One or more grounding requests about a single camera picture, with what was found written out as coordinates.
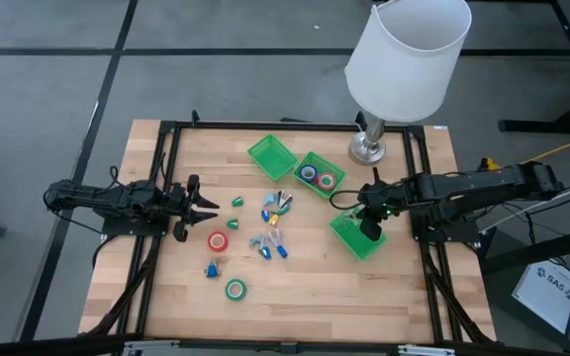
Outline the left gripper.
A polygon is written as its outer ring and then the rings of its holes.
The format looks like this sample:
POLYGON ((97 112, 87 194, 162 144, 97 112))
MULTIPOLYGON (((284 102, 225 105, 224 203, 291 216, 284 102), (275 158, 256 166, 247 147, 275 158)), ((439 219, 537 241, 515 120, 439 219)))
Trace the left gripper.
POLYGON ((169 196, 167 210, 172 216, 179 217, 175 223, 173 235, 178 242, 185 242, 188 236, 187 226, 193 226, 205 220, 216 218, 216 213, 198 212, 194 206, 206 209, 218 209, 216 203, 203 198, 199 194, 200 180, 196 174, 191 174, 185 186, 175 183, 169 196))

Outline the black desk leg frame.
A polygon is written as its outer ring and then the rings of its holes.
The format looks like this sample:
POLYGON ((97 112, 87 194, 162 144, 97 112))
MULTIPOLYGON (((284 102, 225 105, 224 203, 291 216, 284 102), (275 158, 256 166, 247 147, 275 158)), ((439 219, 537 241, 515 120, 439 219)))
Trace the black desk leg frame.
MULTIPOLYGON (((570 22, 559 4, 558 0, 529 0, 540 4, 547 4, 555 14, 566 40, 570 44, 570 22)), ((570 49, 512 49, 512 56, 549 56, 570 57, 570 49)), ((501 132, 512 133, 535 133, 535 134, 570 134, 570 110, 559 116, 554 121, 516 121, 501 120, 498 123, 501 132)))

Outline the black floor beam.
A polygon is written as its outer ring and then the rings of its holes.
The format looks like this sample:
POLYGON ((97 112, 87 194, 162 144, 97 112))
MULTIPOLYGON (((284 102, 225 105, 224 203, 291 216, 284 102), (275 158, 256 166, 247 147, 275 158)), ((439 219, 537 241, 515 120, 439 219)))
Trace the black floor beam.
POLYGON ((481 263, 484 275, 570 254, 570 234, 527 247, 487 257, 481 263))

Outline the green tape roll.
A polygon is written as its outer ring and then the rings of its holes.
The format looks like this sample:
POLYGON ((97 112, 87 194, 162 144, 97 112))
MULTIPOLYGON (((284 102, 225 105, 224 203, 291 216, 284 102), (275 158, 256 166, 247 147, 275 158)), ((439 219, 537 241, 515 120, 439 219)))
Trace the green tape roll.
POLYGON ((241 279, 230 279, 225 286, 225 294, 230 301, 241 301, 246 293, 247 286, 241 279))

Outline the green plastic basket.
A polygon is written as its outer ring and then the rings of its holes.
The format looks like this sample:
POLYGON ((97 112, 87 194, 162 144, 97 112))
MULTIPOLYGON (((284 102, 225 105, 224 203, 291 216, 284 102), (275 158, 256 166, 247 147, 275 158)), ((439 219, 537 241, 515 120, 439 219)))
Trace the green plastic basket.
POLYGON ((321 197, 328 199, 333 193, 335 193, 346 177, 346 173, 334 163, 326 160, 324 157, 310 151, 303 158, 301 163, 293 171, 294 177, 299 180, 304 186, 308 187, 312 191, 316 192, 321 197), (318 170, 318 176, 324 172, 332 173, 336 178, 336 184, 332 191, 323 191, 319 188, 317 180, 314 183, 307 183, 303 181, 299 176, 299 171, 303 165, 311 164, 315 166, 318 170))
POLYGON ((387 241, 384 232, 378 241, 372 241, 360 231, 360 223, 345 219, 340 213, 330 223, 333 233, 342 240, 343 244, 358 260, 366 260, 387 241))
POLYGON ((273 134, 263 137, 247 153, 273 181, 280 180, 297 163, 297 157, 273 134))

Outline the white shade silver table lamp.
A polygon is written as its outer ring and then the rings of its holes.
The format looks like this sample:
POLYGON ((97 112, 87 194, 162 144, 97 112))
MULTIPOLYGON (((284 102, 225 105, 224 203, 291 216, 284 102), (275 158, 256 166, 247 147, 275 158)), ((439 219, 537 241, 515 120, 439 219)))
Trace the white shade silver table lamp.
POLYGON ((375 117, 349 144, 355 162, 382 160, 387 122, 417 122, 441 107, 471 25, 465 0, 388 0, 371 7, 344 69, 350 96, 375 117))

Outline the white printed cardboard box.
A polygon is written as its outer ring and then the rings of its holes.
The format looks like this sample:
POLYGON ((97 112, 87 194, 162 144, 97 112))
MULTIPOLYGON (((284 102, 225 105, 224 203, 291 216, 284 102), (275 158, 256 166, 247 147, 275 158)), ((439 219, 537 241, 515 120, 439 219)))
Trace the white printed cardboard box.
POLYGON ((558 332, 570 317, 570 270, 552 259, 526 266, 512 297, 558 332))

